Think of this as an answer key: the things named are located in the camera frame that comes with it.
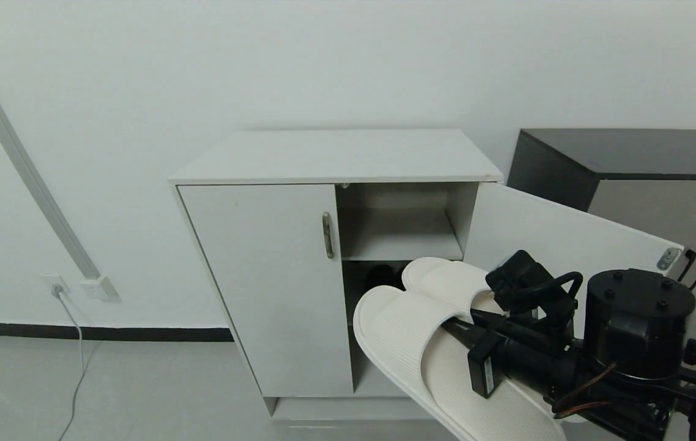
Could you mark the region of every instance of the wall outlet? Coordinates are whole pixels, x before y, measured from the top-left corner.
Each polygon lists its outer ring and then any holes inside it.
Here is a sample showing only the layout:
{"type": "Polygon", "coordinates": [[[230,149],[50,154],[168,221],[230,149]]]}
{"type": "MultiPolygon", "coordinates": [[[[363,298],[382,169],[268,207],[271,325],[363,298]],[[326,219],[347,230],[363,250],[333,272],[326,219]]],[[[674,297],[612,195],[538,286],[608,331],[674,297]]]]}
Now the wall outlet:
{"type": "Polygon", "coordinates": [[[48,295],[51,295],[51,290],[54,288],[54,285],[61,285],[63,289],[62,293],[70,294],[70,288],[67,287],[67,283],[65,283],[65,280],[59,274],[43,273],[40,275],[40,280],[45,283],[48,289],[46,290],[48,295]]]}
{"type": "Polygon", "coordinates": [[[116,293],[111,281],[106,276],[100,276],[97,280],[84,280],[79,285],[84,288],[88,298],[104,301],[118,301],[119,299],[119,294],[116,293]]]}

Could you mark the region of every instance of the open cabinet door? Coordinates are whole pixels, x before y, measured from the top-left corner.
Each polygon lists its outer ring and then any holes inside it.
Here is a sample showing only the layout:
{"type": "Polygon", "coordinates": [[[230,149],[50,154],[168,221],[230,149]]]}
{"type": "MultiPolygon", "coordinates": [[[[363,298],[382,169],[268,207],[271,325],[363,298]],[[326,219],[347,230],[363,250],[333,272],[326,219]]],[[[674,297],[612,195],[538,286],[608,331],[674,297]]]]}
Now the open cabinet door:
{"type": "Polygon", "coordinates": [[[585,282],[577,295],[574,336],[585,331],[588,280],[612,269],[639,268],[667,274],[659,268],[668,253],[676,259],[683,246],[561,206],[504,185],[483,182],[476,195],[464,262],[487,271],[518,249],[527,251],[552,276],[579,271],[585,282]]]}

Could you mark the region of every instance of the gray cabinet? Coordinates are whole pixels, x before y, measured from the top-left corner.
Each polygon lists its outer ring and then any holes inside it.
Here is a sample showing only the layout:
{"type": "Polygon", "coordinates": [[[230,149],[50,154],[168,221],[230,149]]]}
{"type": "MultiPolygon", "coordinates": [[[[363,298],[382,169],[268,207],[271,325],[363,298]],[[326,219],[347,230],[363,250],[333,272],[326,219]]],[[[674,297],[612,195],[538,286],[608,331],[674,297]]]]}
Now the gray cabinet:
{"type": "Polygon", "coordinates": [[[683,282],[695,281],[696,130],[525,129],[507,184],[683,244],[672,274],[689,256],[683,282]]]}

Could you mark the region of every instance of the black baseboard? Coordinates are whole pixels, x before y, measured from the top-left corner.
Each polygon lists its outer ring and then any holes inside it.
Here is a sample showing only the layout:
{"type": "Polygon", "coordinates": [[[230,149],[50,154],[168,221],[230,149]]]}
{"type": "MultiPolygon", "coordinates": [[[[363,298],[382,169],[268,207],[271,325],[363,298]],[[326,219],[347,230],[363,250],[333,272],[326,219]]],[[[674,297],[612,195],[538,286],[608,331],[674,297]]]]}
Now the black baseboard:
{"type": "MultiPolygon", "coordinates": [[[[233,341],[228,328],[100,328],[82,326],[85,340],[106,341],[233,341]]],[[[72,326],[0,323],[7,337],[65,338],[76,340],[72,326]]]]}

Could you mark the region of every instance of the power cord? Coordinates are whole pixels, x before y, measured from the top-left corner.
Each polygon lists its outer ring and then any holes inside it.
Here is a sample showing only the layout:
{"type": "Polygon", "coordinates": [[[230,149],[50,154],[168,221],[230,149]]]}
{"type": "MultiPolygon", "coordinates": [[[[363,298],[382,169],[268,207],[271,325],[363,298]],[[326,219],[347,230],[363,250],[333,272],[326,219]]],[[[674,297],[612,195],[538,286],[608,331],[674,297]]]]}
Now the power cord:
{"type": "Polygon", "coordinates": [[[58,441],[62,441],[62,439],[65,437],[65,433],[67,433],[67,430],[70,429],[70,425],[73,424],[73,419],[76,418],[76,397],[78,396],[78,389],[81,388],[81,383],[84,382],[84,375],[87,373],[87,366],[84,365],[84,333],[81,332],[81,327],[78,326],[78,323],[76,323],[76,319],[73,318],[73,315],[70,313],[70,309],[68,309],[67,304],[65,304],[65,302],[62,300],[62,294],[64,292],[65,288],[63,288],[62,285],[59,285],[59,283],[51,287],[51,295],[62,304],[62,307],[65,308],[65,312],[67,312],[67,316],[70,317],[70,321],[73,322],[73,326],[75,326],[76,330],[78,331],[78,353],[81,355],[81,378],[78,379],[76,390],[73,392],[73,401],[71,402],[70,406],[70,421],[67,422],[65,430],[62,431],[62,435],[59,436],[58,441]]]}

